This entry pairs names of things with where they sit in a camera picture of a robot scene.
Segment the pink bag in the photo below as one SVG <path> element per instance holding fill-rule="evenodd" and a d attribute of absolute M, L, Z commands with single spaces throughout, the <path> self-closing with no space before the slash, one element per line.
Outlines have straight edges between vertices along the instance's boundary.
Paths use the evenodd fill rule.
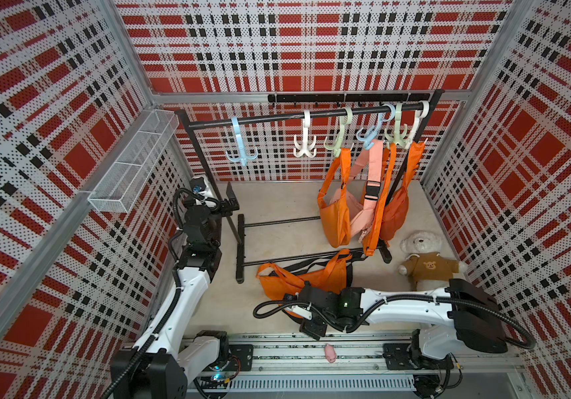
<path fill-rule="evenodd" d="M 381 190 L 381 175 L 383 168 L 383 142 L 373 141 L 369 150 L 364 150 L 350 165 L 347 186 L 355 177 L 368 167 L 367 181 L 363 186 L 360 199 L 349 191 L 345 194 L 348 216 L 350 217 L 350 237 L 358 236 L 362 242 L 373 227 L 374 212 L 378 204 Z"/>

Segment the orange bag with black trim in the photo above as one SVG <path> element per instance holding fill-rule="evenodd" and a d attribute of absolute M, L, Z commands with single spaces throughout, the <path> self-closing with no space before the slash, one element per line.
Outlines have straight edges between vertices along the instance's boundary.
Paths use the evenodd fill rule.
<path fill-rule="evenodd" d="M 330 245 L 338 248 L 351 241 L 350 210 L 347 205 L 347 185 L 349 183 L 351 168 L 350 150 L 342 149 L 340 156 L 335 158 L 328 169 L 325 180 L 317 196 L 317 205 L 320 211 L 320 220 Z M 336 171 L 340 170 L 340 188 L 338 199 L 329 204 L 325 201 L 328 189 L 334 181 Z"/>

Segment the light blue hook far left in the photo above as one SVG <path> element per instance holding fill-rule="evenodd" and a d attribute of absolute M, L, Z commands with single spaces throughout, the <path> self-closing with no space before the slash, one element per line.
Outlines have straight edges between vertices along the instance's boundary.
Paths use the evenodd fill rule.
<path fill-rule="evenodd" d="M 227 160 L 232 163 L 239 163 L 242 167 L 246 167 L 250 161 L 254 161 L 258 158 L 258 151 L 254 149 L 253 152 L 248 152 L 245 147 L 245 141 L 243 138 L 242 131 L 240 129 L 240 124 L 237 117 L 230 118 L 232 130 L 235 136 L 235 142 L 237 144 L 238 156 L 234 157 L 230 152 L 225 153 Z"/>

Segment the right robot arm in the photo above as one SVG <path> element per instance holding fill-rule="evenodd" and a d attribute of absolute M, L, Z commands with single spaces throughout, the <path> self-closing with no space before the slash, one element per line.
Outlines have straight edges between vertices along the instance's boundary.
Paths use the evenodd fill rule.
<path fill-rule="evenodd" d="M 348 287 L 335 294 L 305 284 L 295 294 L 257 305 L 253 316 L 267 319 L 279 312 L 289 314 L 300 332 L 316 341 L 328 328 L 348 334 L 365 324 L 421 324 L 408 349 L 414 367 L 462 350 L 503 354 L 511 346 L 536 347 L 528 329 L 502 313 L 494 297 L 464 279 L 450 279 L 445 288 L 396 293 Z"/>

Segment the black wall hook strip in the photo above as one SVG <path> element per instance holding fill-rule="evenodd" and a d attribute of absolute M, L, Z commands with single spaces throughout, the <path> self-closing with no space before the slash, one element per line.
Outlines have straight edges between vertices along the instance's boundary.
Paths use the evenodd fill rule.
<path fill-rule="evenodd" d="M 400 93 L 320 93 L 320 94 L 270 94 L 268 103 L 344 103 L 344 102 L 406 102 L 428 101 L 432 96 L 428 92 Z"/>

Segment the white teddy bear brown shirt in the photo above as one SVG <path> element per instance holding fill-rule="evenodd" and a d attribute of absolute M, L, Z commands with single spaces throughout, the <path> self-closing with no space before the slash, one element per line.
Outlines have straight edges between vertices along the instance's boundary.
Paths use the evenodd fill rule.
<path fill-rule="evenodd" d="M 412 279 L 418 291 L 448 287 L 450 279 L 464 278 L 468 265 L 441 255 L 442 237 L 429 231 L 416 231 L 400 244 L 407 258 L 398 273 Z"/>

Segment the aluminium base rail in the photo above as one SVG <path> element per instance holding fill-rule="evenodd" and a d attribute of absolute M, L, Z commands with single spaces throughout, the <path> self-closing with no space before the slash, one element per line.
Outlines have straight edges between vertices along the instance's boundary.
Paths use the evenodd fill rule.
<path fill-rule="evenodd" d="M 414 367 L 408 355 L 411 342 L 409 332 L 332 333 L 320 341 L 298 332 L 238 334 L 230 338 L 235 360 L 224 370 L 202 372 L 199 386 L 189 391 L 212 398 L 259 392 L 413 392 L 423 379 L 453 387 L 466 373 L 508 373 L 515 366 L 513 356 L 460 351 Z M 335 347 L 335 363 L 325 359 L 327 343 Z"/>

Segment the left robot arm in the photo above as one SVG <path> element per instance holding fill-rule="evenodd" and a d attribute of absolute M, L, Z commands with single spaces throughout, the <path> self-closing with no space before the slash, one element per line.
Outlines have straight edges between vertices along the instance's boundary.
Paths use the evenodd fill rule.
<path fill-rule="evenodd" d="M 104 398 L 183 398 L 209 367 L 231 357 L 224 331 L 202 331 L 186 348 L 182 339 L 202 296 L 220 265 L 221 219 L 240 209 L 233 189 L 219 199 L 206 176 L 195 176 L 172 199 L 177 219 L 173 239 L 185 239 L 174 261 L 170 288 L 157 314 L 131 347 L 117 351 Z"/>

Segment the white hook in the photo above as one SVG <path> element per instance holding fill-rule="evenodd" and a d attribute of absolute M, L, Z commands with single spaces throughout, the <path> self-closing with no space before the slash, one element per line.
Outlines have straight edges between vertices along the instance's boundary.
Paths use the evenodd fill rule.
<path fill-rule="evenodd" d="M 317 154 L 316 146 L 316 137 L 310 136 L 310 126 L 311 126 L 311 115 L 308 110 L 304 110 L 304 118 L 302 122 L 302 133 L 301 133 L 301 140 L 297 139 L 297 136 L 294 137 L 293 143 L 295 148 L 293 149 L 294 157 L 302 158 L 315 158 Z"/>
<path fill-rule="evenodd" d="M 410 146 L 413 143 L 413 140 L 418 132 L 418 128 L 420 127 L 423 119 L 428 115 L 430 109 L 428 101 L 420 101 L 420 104 L 422 108 L 414 112 L 413 125 L 405 137 L 405 150 L 410 149 Z"/>

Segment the black garment rack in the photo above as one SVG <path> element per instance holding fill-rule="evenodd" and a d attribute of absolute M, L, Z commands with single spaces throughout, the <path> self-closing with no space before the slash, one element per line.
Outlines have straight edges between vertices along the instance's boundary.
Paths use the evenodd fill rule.
<path fill-rule="evenodd" d="M 425 91 L 428 116 L 434 116 L 446 100 L 443 89 Z M 206 104 L 205 120 L 200 121 L 193 104 L 177 108 L 179 133 L 187 137 L 187 151 L 197 163 L 196 173 L 205 175 L 215 185 L 219 199 L 226 197 L 226 182 L 221 166 L 232 169 L 232 184 L 238 194 L 240 209 L 223 219 L 224 244 L 222 265 L 233 284 L 255 289 L 259 283 L 255 272 L 262 264 L 274 262 L 287 266 L 306 259 L 317 259 L 335 252 L 325 239 L 320 223 L 316 196 L 322 186 L 333 156 L 324 148 L 325 138 L 334 142 L 338 116 L 344 108 L 353 111 L 353 121 L 345 134 L 345 146 L 361 150 L 355 132 L 375 123 L 384 104 L 397 102 L 344 103 L 259 103 Z M 408 121 L 421 109 L 420 101 L 403 102 Z M 315 158 L 296 158 L 293 140 L 301 140 L 304 110 L 311 115 L 310 136 L 316 137 Z M 246 167 L 227 160 L 225 153 L 237 157 L 237 144 L 230 118 L 237 117 L 248 152 L 258 151 L 258 158 Z"/>

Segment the small pink object on rail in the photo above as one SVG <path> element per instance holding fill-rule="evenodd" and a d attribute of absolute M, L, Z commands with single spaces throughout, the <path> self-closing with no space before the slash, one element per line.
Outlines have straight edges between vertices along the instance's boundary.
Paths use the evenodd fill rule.
<path fill-rule="evenodd" d="M 335 363 L 337 360 L 337 354 L 335 352 L 335 347 L 329 343 L 324 346 L 325 359 L 328 363 Z"/>

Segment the green hook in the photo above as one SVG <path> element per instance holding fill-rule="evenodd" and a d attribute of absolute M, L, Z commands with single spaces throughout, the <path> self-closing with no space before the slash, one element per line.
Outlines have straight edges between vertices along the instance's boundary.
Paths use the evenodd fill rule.
<path fill-rule="evenodd" d="M 392 146 L 407 150 L 410 147 L 408 141 L 408 125 L 402 123 L 403 103 L 398 102 L 395 105 L 387 104 L 393 116 L 388 121 L 393 121 L 393 133 L 383 132 L 384 144 L 390 149 Z"/>
<path fill-rule="evenodd" d="M 338 132 L 335 134 L 334 143 L 331 145 L 329 143 L 328 137 L 326 137 L 325 141 L 324 141 L 324 148 L 327 151 L 330 151 L 332 153 L 332 155 L 334 156 L 334 158 L 339 158 L 341 155 L 341 151 L 343 150 L 343 144 L 344 144 L 345 134 L 346 134 L 347 128 L 352 123 L 353 117 L 354 117 L 353 111 L 350 107 L 345 107 L 344 111 L 345 111 L 345 114 L 337 117 L 338 123 L 339 123 L 339 129 L 338 129 Z"/>

